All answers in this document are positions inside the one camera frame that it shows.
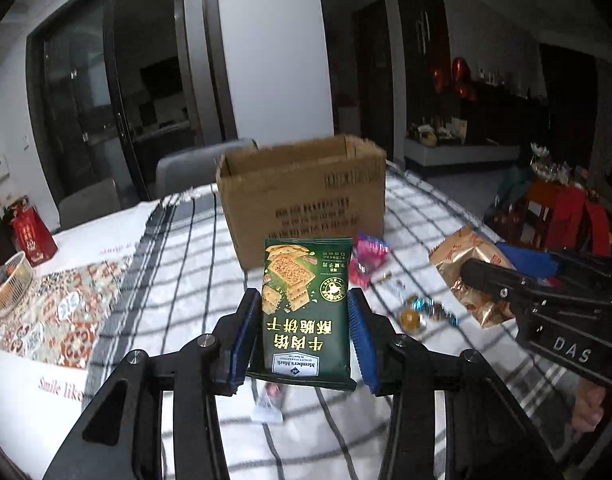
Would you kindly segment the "person's hand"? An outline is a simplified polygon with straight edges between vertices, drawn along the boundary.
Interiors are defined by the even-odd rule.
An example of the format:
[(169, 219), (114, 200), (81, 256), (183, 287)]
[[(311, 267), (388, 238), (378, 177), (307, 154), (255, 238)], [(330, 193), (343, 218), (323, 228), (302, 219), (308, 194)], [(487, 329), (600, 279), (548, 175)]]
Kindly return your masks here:
[(606, 400), (605, 388), (582, 379), (576, 390), (571, 420), (573, 429), (583, 434), (593, 432), (606, 411), (602, 408), (604, 400)]

